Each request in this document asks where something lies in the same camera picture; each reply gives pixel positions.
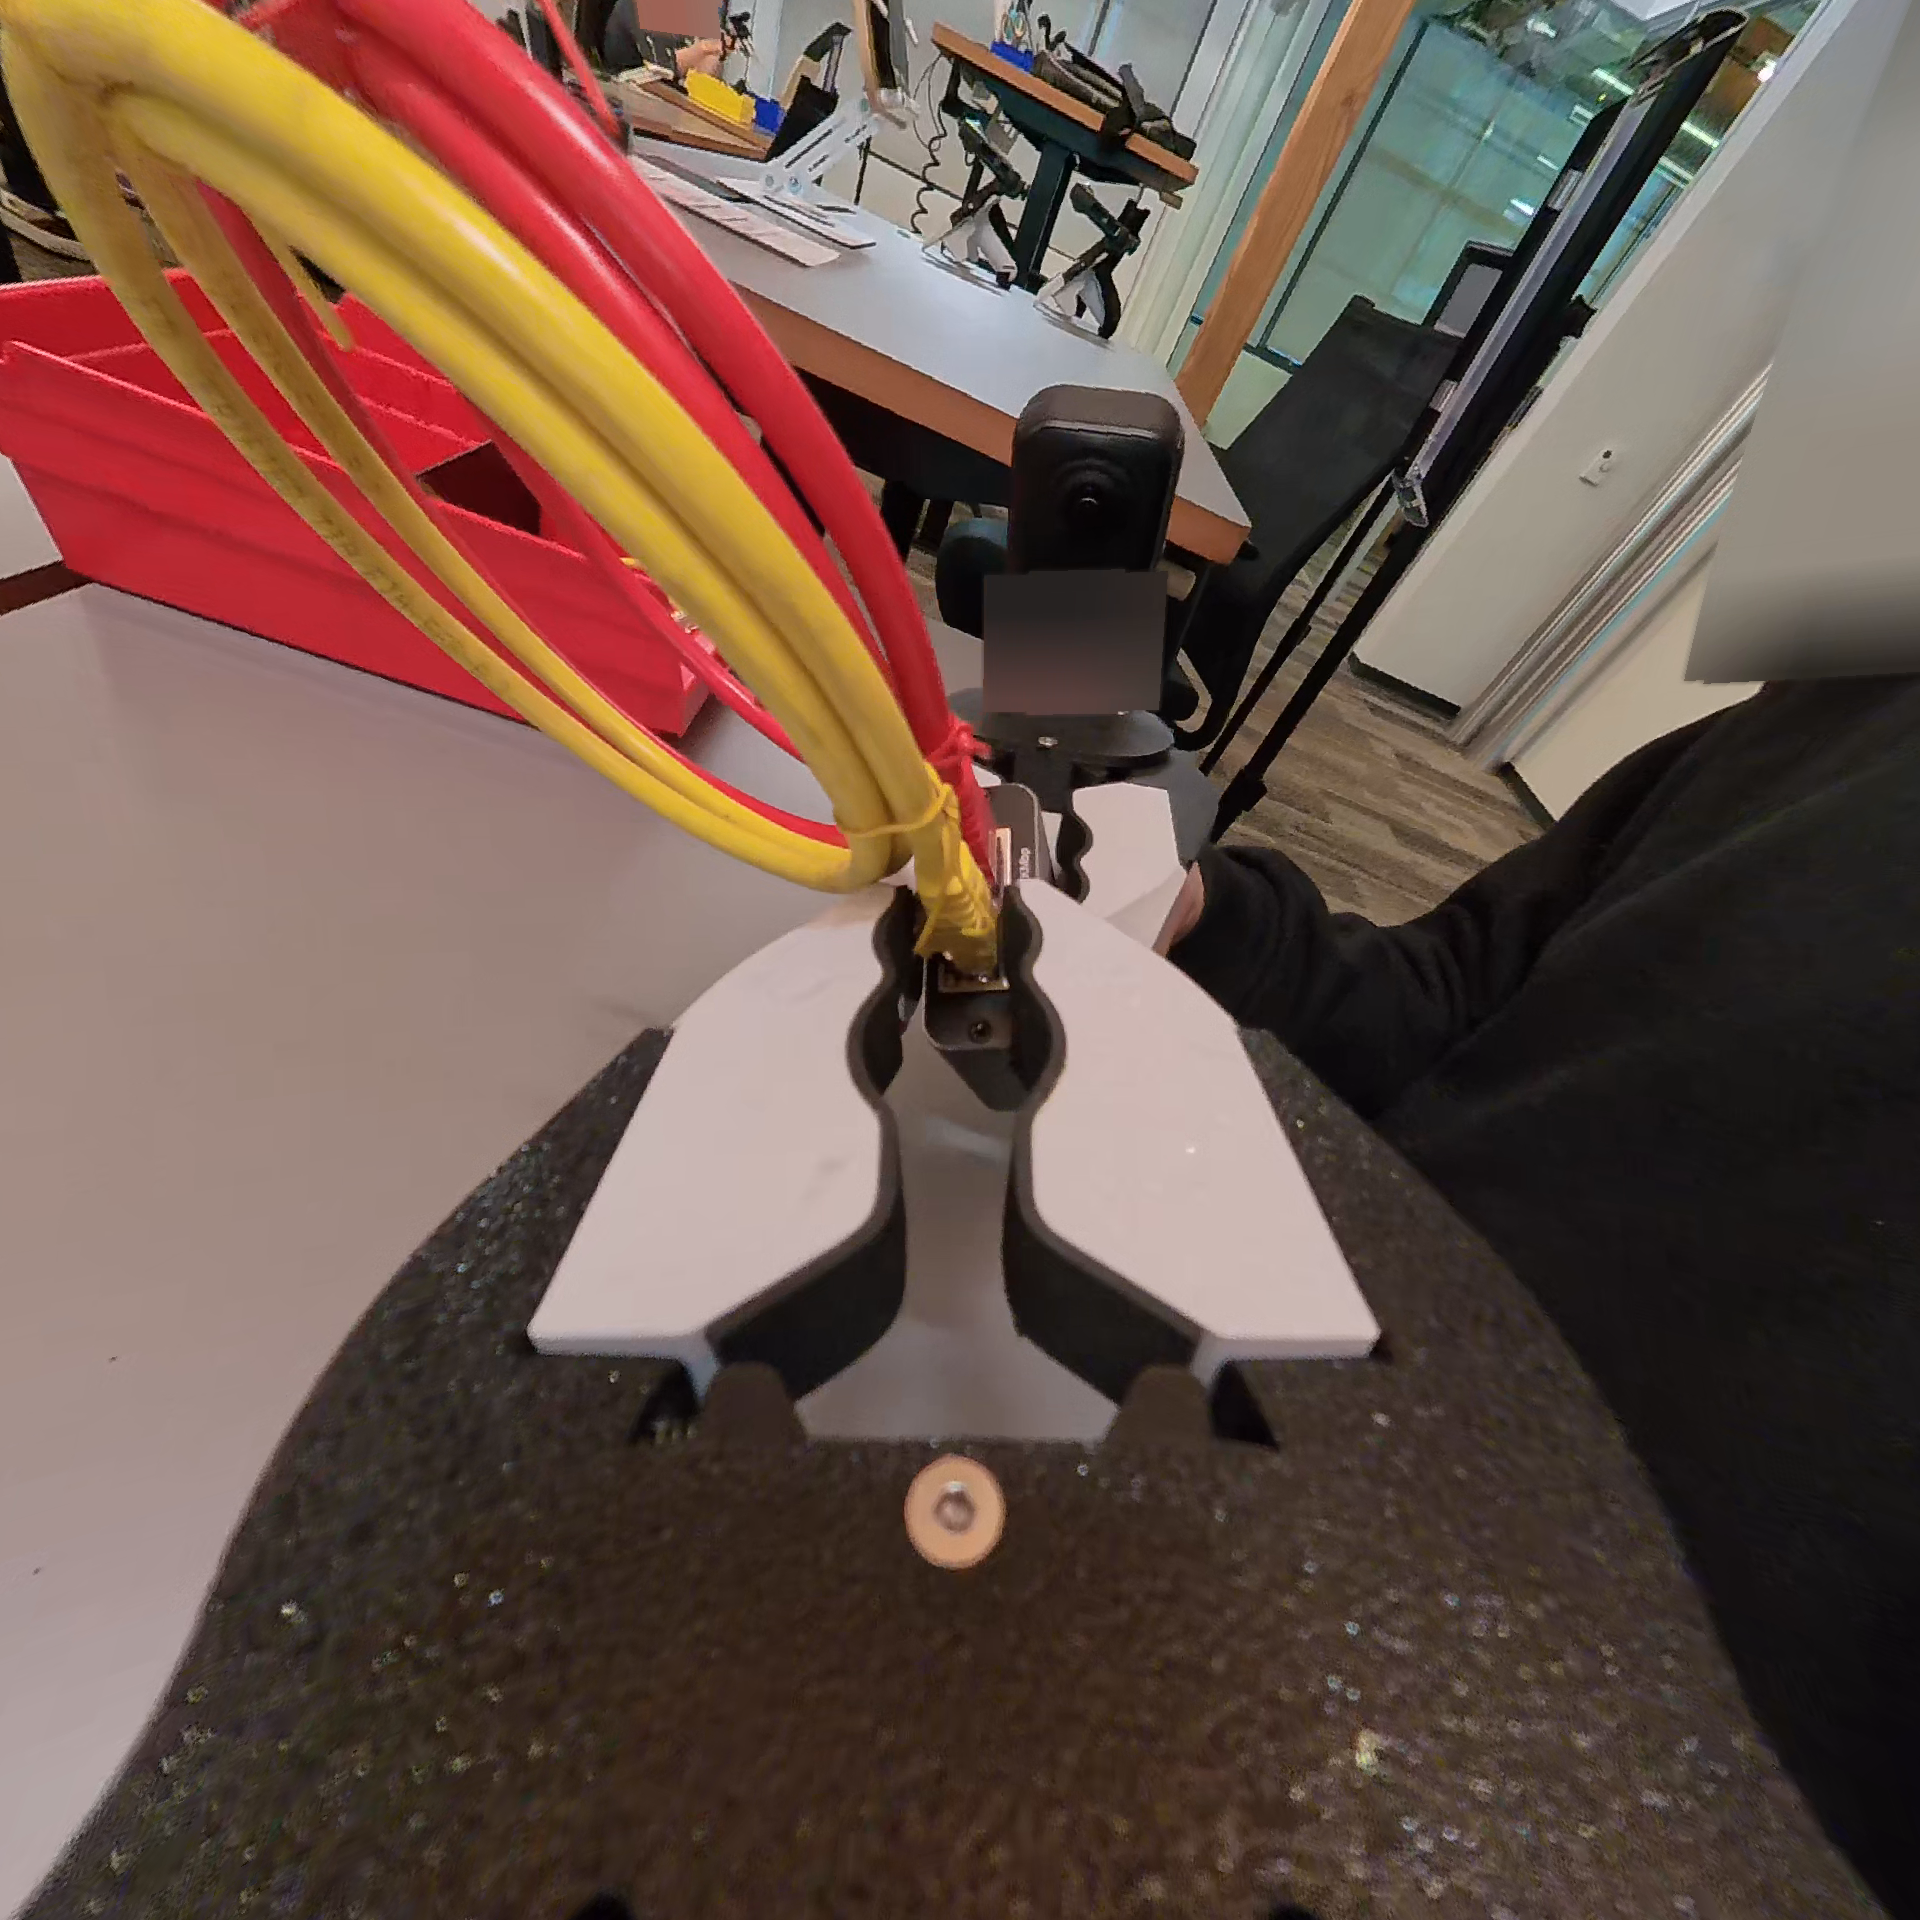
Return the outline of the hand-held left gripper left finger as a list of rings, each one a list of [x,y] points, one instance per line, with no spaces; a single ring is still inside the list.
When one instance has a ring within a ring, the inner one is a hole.
[[[904,1296],[884,1092],[910,1019],[910,892],[844,896],[674,1023],[527,1324],[541,1355],[840,1375]]]

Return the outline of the red plastic bin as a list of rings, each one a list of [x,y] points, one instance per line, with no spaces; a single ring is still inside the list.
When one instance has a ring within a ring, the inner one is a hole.
[[[488,430],[359,301],[342,369],[399,463],[419,475]],[[63,565],[154,603],[309,656],[512,711],[404,621],[272,492],[141,341],[95,277],[3,295],[3,446]],[[566,660],[629,716],[680,736],[709,687],[643,629],[600,566],[560,537],[450,508],[453,529]]]

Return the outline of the black bin divider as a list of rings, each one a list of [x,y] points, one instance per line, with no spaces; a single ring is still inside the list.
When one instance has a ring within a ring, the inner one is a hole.
[[[419,471],[423,492],[485,521],[527,537],[543,535],[543,512],[507,455],[491,439],[474,443]]]

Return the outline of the person's right forearm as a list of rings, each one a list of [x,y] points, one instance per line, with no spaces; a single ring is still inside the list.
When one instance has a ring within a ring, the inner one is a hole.
[[[1380,1115],[1512,990],[1531,937],[1517,899],[1469,883],[1398,924],[1338,915],[1278,852],[1198,857],[1206,910],[1170,964],[1364,1118]]]

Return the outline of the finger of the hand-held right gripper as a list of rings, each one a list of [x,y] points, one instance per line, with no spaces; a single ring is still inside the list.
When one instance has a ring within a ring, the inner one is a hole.
[[[1050,934],[1068,949],[1112,945],[1127,937],[1156,949],[1187,883],[1168,793],[1151,784],[1096,784],[1071,796],[1055,820],[1058,871],[1080,875],[1085,892],[1050,896]]]

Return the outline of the black office chair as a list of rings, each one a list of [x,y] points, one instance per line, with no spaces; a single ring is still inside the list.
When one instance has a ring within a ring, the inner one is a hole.
[[[1206,712],[1178,729],[1180,747],[1206,747],[1224,726],[1275,603],[1406,455],[1463,342],[1357,295],[1220,451],[1251,529],[1237,557],[1211,566],[1191,597],[1181,656]]]

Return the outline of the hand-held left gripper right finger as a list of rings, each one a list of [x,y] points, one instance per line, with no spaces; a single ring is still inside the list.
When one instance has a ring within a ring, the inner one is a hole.
[[[1108,1401],[1380,1336],[1242,1033],[1188,975],[1050,884],[1004,899],[1014,1331]]]

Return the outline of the standing desk with tools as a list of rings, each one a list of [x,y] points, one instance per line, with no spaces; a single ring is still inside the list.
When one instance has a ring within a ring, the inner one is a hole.
[[[967,195],[923,253],[1004,293],[1028,293],[1050,320],[1108,341],[1117,267],[1140,249],[1144,198],[1178,207],[1198,177],[1192,144],[1154,107],[1132,67],[1091,86],[1068,49],[1032,64],[943,23],[941,113],[967,155]]]

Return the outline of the person's black sweatshirt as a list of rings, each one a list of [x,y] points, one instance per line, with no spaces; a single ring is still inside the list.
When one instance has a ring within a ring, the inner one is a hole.
[[[1916,1915],[1916,678],[1655,741],[1398,927],[1328,1071],[1531,1288],[1756,1717]]]

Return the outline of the black tripod stand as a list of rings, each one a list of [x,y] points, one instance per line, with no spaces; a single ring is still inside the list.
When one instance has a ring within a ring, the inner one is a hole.
[[[1376,543],[1386,543],[1383,559],[1279,718],[1228,782],[1206,841],[1234,828],[1263,797],[1263,776],[1274,758],[1504,432],[1519,417],[1557,353],[1594,320],[1594,304],[1581,295],[1594,265],[1691,109],[1709,91],[1744,24],[1744,11],[1717,7],[1655,41],[1632,64],[1634,86],[1597,112],[1571,157],[1555,172],[1519,239],[1510,246],[1469,241],[1458,255],[1419,320],[1463,336],[1452,372],[1379,492],[1286,584],[1263,623],[1222,729],[1200,747],[1200,775],[1219,768],[1234,734],[1255,716],[1266,687],[1294,659],[1339,581]]]

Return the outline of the black port adapter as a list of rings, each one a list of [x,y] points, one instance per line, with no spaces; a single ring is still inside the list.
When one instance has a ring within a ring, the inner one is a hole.
[[[922,1016],[928,1041],[995,1113],[1014,1113],[1050,1060],[1050,1028],[1032,966],[1039,918],[1032,899],[1053,883],[1044,814],[1023,784],[984,788],[992,816],[990,875],[998,884],[997,971],[967,974],[951,958],[926,959]]]

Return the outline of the wooden post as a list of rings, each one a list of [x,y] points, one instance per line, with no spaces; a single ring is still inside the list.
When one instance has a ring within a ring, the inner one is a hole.
[[[1211,417],[1256,331],[1412,9],[1412,3],[1352,3],[1339,21],[1174,380],[1198,424]]]

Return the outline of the grey wood-edged desk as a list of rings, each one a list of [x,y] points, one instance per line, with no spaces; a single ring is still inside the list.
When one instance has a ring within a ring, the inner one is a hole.
[[[701,217],[691,229],[792,368],[998,468],[1021,409],[1047,385],[1163,398],[1183,423],[1168,537],[1205,561],[1237,559],[1247,512],[1163,363],[1051,320],[1028,293],[939,267],[868,207],[855,209],[855,224],[871,245],[815,267]]]

